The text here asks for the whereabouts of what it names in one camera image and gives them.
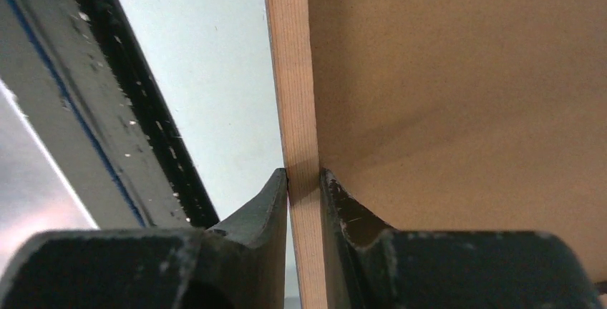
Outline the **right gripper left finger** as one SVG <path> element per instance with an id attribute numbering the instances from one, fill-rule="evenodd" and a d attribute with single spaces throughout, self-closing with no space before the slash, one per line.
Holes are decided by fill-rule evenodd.
<path id="1" fill-rule="evenodd" d="M 1 279 L 3 308 L 282 308 L 287 175 L 208 228 L 34 235 Z"/>

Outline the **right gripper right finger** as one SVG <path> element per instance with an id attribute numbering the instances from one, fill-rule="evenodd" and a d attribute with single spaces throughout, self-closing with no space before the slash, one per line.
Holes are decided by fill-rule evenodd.
<path id="1" fill-rule="evenodd" d="M 601 308 L 602 283 L 539 231 L 399 230 L 324 169 L 330 308 Z"/>

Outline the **brown cardboard backing board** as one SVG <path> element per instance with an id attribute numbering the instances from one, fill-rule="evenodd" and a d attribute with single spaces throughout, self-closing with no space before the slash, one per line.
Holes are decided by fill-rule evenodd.
<path id="1" fill-rule="evenodd" d="M 543 230 L 606 279 L 606 0 L 309 0 L 319 154 L 403 230 Z"/>

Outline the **wooden picture frame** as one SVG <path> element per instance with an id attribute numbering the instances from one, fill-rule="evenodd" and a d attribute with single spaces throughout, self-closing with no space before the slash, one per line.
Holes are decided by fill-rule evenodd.
<path id="1" fill-rule="evenodd" d="M 327 308 L 308 0 L 266 0 L 302 308 Z"/>

